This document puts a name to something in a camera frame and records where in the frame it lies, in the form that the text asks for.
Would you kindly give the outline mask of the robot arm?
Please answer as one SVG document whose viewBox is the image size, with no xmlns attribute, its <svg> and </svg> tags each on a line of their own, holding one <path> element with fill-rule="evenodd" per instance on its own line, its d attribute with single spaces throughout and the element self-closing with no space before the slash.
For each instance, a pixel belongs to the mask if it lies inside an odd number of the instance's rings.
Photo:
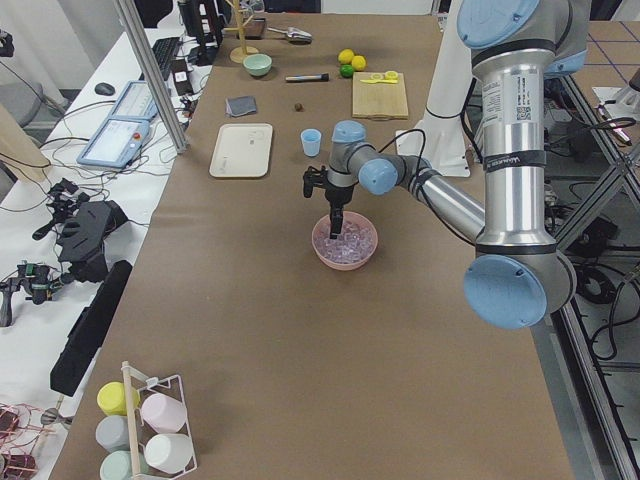
<svg viewBox="0 0 640 480">
<path fill-rule="evenodd" d="M 355 186 L 375 195 L 403 187 L 476 251 L 464 294 L 484 321 L 504 329 L 539 322 L 574 295 L 576 275 L 546 231 L 544 81 L 579 70 L 586 58 L 587 1 L 461 1 L 447 29 L 469 50 L 482 87 L 485 196 L 451 185 L 422 154 L 386 155 L 355 121 L 333 131 L 329 163 L 304 175 L 305 194 L 325 192 L 330 233 L 342 230 Z"/>
</svg>

